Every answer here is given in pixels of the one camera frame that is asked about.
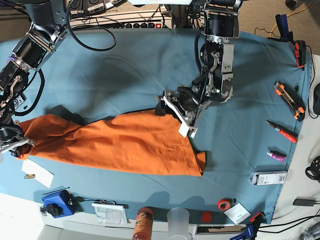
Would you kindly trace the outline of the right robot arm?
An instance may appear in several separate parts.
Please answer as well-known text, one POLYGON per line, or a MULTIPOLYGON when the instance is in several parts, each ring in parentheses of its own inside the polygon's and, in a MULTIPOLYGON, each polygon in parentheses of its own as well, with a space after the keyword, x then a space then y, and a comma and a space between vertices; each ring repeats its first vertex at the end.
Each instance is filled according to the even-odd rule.
POLYGON ((45 77, 42 65, 56 52, 67 35, 64 0, 15 0, 25 7, 31 26, 12 50, 6 66, 0 72, 0 153, 15 154, 24 145, 34 145, 16 124, 13 116, 25 116, 37 105, 42 95, 45 77), (40 76, 40 88, 30 109, 17 112, 14 101, 29 85, 29 71, 40 76))

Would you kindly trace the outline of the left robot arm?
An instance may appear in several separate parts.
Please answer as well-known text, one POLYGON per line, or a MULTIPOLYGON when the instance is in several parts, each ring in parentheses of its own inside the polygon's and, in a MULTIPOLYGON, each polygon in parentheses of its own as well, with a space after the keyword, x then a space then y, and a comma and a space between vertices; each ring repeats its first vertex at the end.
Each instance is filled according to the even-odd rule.
POLYGON ((193 0, 186 12, 192 20, 203 18, 194 40, 199 76, 190 86, 164 90, 157 96, 156 115, 172 114, 180 121, 178 132, 195 137, 196 121, 212 102, 225 103, 233 95, 234 44, 239 30, 241 0, 193 0))

